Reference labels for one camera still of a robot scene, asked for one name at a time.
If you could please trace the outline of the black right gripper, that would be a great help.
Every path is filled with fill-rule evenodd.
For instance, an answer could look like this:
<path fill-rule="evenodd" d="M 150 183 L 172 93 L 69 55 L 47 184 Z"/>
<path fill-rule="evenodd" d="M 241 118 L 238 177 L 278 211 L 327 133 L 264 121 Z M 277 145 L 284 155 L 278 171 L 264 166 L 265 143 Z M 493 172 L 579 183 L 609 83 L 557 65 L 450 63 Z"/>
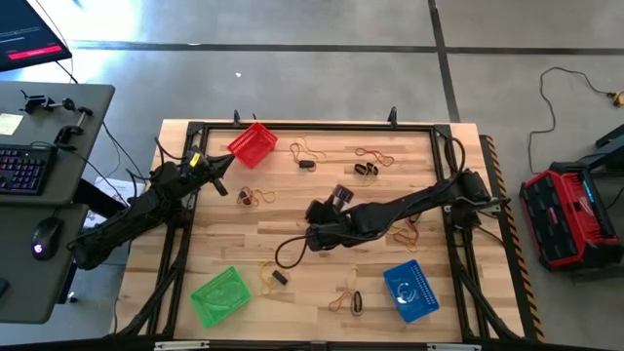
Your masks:
<path fill-rule="evenodd" d="M 352 246 L 352 240 L 346 237 L 351 229 L 350 218 L 344 214 L 333 216 L 331 199 L 323 203 L 311 203 L 306 210 L 305 219 L 309 224 L 306 245 L 312 252 L 330 251 L 337 246 Z"/>

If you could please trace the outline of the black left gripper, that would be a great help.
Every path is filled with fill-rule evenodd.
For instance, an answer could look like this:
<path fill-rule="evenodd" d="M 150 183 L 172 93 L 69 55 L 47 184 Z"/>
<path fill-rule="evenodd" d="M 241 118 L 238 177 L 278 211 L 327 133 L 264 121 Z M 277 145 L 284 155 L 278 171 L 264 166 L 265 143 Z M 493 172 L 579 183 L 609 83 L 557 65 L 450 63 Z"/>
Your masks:
<path fill-rule="evenodd" d="M 189 161 L 194 153 L 200 153 L 201 157 L 195 167 L 190 167 Z M 216 177 L 224 177 L 234 160 L 235 156 L 233 154 L 210 156 L 202 153 L 198 148 L 192 148 L 184 155 L 179 174 L 182 178 L 197 180 L 201 183 L 213 182 Z"/>

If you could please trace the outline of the red plastic basket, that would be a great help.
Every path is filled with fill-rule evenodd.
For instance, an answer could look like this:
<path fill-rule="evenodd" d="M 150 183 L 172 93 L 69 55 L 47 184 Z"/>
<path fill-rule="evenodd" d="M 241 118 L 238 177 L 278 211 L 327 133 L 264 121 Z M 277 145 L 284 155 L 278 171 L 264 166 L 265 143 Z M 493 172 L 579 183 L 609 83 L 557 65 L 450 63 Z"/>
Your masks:
<path fill-rule="evenodd" d="M 228 146 L 230 151 L 243 165 L 255 168 L 271 151 L 278 138 L 260 123 L 251 124 Z"/>

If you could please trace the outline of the white paper sheet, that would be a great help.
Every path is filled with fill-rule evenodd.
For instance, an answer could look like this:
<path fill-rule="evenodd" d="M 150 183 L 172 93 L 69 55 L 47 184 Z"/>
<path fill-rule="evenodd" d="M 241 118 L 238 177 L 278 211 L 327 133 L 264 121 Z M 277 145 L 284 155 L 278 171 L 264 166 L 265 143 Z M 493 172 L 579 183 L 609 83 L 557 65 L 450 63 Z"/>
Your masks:
<path fill-rule="evenodd" d="M 75 239 L 76 246 L 114 248 L 141 235 L 138 204 L 131 208 L 129 198 L 139 196 L 144 186 L 139 185 L 135 192 L 136 185 L 131 181 L 101 177 L 99 180 L 100 185 L 96 185 L 96 190 L 101 191 L 104 197 L 110 196 L 112 200 L 104 200 L 103 213 L 96 214 L 100 207 L 93 210 L 100 221 L 89 215 L 87 226 Z"/>

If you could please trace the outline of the blue plastic basket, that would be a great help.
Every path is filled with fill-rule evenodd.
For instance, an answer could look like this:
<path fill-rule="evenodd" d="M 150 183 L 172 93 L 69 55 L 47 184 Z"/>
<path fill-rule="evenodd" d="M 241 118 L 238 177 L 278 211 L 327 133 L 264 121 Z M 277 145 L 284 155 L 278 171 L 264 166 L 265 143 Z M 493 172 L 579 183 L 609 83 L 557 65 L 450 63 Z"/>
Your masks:
<path fill-rule="evenodd" d="M 384 271 L 383 277 L 405 323 L 410 324 L 440 309 L 440 303 L 415 259 Z"/>

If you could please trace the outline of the green plastic basket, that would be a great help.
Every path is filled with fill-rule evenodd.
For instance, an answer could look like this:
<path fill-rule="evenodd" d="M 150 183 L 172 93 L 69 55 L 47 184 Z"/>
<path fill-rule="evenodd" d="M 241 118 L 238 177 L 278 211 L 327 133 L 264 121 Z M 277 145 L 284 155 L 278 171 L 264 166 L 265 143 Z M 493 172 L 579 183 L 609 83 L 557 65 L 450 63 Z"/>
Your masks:
<path fill-rule="evenodd" d="M 247 304 L 252 294 L 238 270 L 230 266 L 189 298 L 202 325 L 212 328 Z"/>

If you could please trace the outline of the grey desk top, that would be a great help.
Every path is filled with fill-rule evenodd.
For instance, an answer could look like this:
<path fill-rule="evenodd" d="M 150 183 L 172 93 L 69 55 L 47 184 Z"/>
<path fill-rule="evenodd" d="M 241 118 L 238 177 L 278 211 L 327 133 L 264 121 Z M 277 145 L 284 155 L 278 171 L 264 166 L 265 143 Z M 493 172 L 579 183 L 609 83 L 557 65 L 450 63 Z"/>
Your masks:
<path fill-rule="evenodd" d="M 69 111 L 57 107 L 51 112 L 37 109 L 27 114 L 22 111 L 25 100 L 21 90 L 28 95 L 49 96 L 55 102 L 71 98 L 76 109 Z M 0 205 L 59 207 L 70 204 L 76 190 L 86 183 L 82 174 L 114 92 L 115 88 L 111 85 L 0 81 L 0 113 L 23 116 L 12 136 L 0 135 L 0 144 L 54 146 L 54 139 L 62 127 L 77 124 L 79 107 L 93 110 L 93 115 L 87 117 L 81 125 L 84 133 L 70 140 L 77 149 L 63 151 L 58 148 L 54 167 L 50 170 L 43 192 L 40 195 L 0 194 Z"/>
<path fill-rule="evenodd" d="M 0 323 L 44 324 L 59 298 L 72 262 L 65 248 L 82 230 L 85 205 L 64 208 L 0 207 L 0 278 L 9 287 L 0 295 Z M 62 221 L 58 250 L 48 260 L 37 260 L 31 238 L 37 224 L 54 216 Z"/>

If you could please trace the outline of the black desk clamp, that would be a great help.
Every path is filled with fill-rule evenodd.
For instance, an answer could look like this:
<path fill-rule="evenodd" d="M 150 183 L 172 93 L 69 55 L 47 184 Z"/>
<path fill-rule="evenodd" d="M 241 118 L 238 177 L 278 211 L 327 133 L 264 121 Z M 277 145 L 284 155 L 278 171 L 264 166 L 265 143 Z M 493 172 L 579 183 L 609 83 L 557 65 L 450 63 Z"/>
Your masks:
<path fill-rule="evenodd" d="M 24 90 L 20 91 L 25 100 L 25 105 L 22 111 L 27 114 L 32 114 L 37 109 L 45 111 L 53 111 L 57 107 L 62 107 L 65 110 L 74 111 L 76 109 L 74 101 L 67 97 L 61 102 L 55 102 L 51 97 L 46 95 L 28 95 Z"/>
<path fill-rule="evenodd" d="M 73 136 L 81 136 L 84 133 L 81 125 L 87 117 L 93 115 L 93 110 L 88 107 L 81 106 L 78 108 L 78 112 L 80 113 L 80 118 L 78 119 L 76 125 L 64 126 L 58 131 L 54 139 L 55 147 L 63 151 L 75 151 L 77 149 L 76 146 L 70 143 L 70 140 Z"/>

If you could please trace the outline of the black computer mouse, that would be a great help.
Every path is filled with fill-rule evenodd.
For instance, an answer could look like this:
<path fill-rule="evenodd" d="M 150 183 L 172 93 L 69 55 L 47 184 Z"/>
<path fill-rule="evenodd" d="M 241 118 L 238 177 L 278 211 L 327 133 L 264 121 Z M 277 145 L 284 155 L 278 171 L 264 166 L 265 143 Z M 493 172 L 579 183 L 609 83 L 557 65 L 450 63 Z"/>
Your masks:
<path fill-rule="evenodd" d="M 44 218 L 36 225 L 31 237 L 31 252 L 35 259 L 48 260 L 56 254 L 62 226 L 62 220 L 55 216 Z"/>

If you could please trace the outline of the black backlit keyboard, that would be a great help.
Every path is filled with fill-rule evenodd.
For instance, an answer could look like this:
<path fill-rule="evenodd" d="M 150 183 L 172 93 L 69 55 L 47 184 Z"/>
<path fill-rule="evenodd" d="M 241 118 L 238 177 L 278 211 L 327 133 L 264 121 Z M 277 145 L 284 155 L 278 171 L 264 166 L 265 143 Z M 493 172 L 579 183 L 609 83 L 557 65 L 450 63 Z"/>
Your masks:
<path fill-rule="evenodd" d="M 0 144 L 0 194 L 40 195 L 57 152 L 55 146 Z"/>

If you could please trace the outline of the yellow sticky note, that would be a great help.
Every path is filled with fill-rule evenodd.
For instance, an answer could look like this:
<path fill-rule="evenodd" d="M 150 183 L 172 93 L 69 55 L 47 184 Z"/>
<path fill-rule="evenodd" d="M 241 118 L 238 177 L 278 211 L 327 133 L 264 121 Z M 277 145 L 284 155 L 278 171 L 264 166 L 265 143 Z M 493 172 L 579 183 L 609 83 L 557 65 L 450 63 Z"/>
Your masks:
<path fill-rule="evenodd" d="M 12 136 L 19 127 L 23 116 L 18 114 L 0 113 L 0 135 Z"/>

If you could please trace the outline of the dark monitor with red bar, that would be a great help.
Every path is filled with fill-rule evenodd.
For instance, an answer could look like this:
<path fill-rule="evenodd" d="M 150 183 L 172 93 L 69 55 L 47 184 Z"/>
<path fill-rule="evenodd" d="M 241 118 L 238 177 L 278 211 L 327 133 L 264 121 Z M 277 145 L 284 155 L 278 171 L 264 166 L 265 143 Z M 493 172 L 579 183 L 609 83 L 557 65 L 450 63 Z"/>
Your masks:
<path fill-rule="evenodd" d="M 0 0 L 0 72 L 71 58 L 27 0 Z"/>

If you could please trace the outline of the red and black tool case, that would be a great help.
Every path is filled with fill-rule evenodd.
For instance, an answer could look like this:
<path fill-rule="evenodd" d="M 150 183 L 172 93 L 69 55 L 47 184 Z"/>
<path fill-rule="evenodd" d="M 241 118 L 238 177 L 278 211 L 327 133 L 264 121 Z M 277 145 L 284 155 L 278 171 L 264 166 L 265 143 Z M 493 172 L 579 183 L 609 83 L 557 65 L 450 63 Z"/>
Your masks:
<path fill-rule="evenodd" d="M 605 268 L 624 259 L 624 245 L 587 165 L 554 162 L 523 182 L 519 197 L 547 270 Z"/>

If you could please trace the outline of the black equipment stand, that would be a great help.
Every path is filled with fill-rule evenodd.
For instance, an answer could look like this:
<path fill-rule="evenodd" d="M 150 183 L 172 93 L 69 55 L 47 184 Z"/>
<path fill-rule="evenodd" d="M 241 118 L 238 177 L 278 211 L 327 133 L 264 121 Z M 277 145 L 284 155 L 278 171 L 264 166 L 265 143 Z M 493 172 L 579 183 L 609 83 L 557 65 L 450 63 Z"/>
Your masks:
<path fill-rule="evenodd" d="M 590 169 L 605 167 L 610 172 L 624 172 L 624 124 L 600 137 L 595 146 L 595 152 L 581 157 L 580 163 Z"/>

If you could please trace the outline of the silver frame bracket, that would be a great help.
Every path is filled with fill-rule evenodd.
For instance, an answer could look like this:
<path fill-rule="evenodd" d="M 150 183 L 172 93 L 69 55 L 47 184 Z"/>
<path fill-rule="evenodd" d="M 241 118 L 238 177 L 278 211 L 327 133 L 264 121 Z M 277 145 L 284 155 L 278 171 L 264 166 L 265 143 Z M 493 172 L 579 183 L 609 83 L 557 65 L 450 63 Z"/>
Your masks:
<path fill-rule="evenodd" d="M 428 343 L 426 351 L 482 351 L 482 346 L 464 343 Z"/>
<path fill-rule="evenodd" d="M 194 351 L 209 349 L 208 340 L 172 340 L 159 341 L 154 344 L 153 351 Z"/>

